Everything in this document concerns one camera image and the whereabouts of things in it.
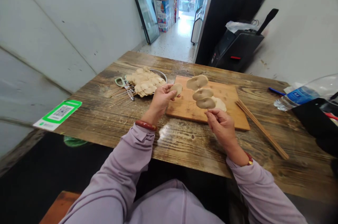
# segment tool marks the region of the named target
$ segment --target wooden bench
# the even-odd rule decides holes
[[[40,224],[58,224],[80,195],[81,194],[62,191],[40,221]]]

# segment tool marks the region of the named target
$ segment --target red bead bracelet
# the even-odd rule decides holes
[[[249,155],[247,152],[245,152],[245,153],[249,157],[249,163],[247,164],[247,166],[250,166],[250,165],[252,165],[254,163],[254,160],[252,159],[251,155]]]
[[[135,124],[138,125],[138,126],[141,126],[142,128],[149,129],[149,130],[152,130],[152,131],[157,130],[156,126],[154,126],[152,124],[148,124],[146,122],[143,122],[142,120],[136,120]]]

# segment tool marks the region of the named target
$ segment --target concrete wall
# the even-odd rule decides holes
[[[0,0],[0,126],[8,129],[0,130],[0,158],[32,123],[142,44],[141,26],[135,0]]]
[[[246,73],[288,83],[338,73],[338,0],[265,0],[260,23],[272,8],[280,11]]]
[[[135,0],[35,0],[96,73],[144,39]]]

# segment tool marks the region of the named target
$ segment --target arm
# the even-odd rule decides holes
[[[170,92],[172,85],[156,90],[142,121],[157,124],[177,93]],[[139,176],[151,159],[154,138],[153,131],[134,124],[60,223],[123,223],[134,201]]]
[[[278,188],[270,172],[249,158],[239,146],[232,118],[219,109],[206,112],[208,124],[227,153],[231,168],[249,208],[250,223],[306,223],[304,216]]]

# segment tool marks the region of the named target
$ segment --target blue bottle label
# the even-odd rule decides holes
[[[299,105],[304,104],[306,102],[309,102],[309,101],[311,101],[311,100],[313,100],[317,97],[318,94],[315,91],[307,88],[308,90],[310,90],[314,94],[314,95],[310,95],[310,94],[308,94],[307,92],[304,91],[304,88],[306,88],[306,87],[300,87],[300,88],[297,88],[296,90],[293,90],[292,92],[287,94],[287,97],[291,101],[293,101],[293,102],[295,102]]]

